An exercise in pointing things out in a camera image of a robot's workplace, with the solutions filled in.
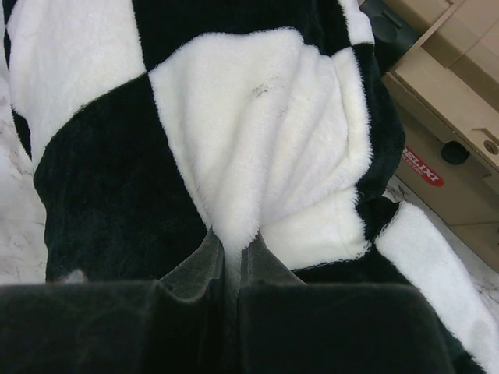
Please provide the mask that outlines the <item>black white checkered pillowcase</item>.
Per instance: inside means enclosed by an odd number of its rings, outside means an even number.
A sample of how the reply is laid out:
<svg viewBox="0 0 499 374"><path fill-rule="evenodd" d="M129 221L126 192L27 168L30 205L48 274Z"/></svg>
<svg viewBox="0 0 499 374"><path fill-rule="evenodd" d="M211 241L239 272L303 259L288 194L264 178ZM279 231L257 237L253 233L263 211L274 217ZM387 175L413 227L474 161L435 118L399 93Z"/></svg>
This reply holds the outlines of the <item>black white checkered pillowcase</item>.
<svg viewBox="0 0 499 374"><path fill-rule="evenodd" d="M22 372L495 373L498 326L418 207L355 1L5 1L12 116L68 301ZM218 304L159 280L212 228ZM305 287L239 289L263 235ZM58 340L61 333L63 340Z"/></svg>

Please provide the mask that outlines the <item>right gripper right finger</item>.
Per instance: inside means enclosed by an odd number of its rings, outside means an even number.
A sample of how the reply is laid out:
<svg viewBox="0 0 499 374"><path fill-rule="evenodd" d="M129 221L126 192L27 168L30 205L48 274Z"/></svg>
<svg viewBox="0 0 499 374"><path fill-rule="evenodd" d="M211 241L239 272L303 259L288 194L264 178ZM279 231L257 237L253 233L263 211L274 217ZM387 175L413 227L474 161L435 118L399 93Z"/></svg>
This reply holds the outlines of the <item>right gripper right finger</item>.
<svg viewBox="0 0 499 374"><path fill-rule="evenodd" d="M239 289L258 285L306 286L305 282L270 251L260 232L242 251Z"/></svg>

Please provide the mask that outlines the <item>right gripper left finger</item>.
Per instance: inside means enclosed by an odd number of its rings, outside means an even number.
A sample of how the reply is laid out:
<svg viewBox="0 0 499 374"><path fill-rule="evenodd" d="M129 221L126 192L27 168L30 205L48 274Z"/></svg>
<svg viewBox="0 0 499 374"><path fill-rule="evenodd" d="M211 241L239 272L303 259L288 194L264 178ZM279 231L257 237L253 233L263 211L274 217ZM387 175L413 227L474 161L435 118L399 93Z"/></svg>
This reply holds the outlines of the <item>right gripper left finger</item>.
<svg viewBox="0 0 499 374"><path fill-rule="evenodd" d="M218 304L223 295L224 249L210 228L201 245L159 282L175 299Z"/></svg>

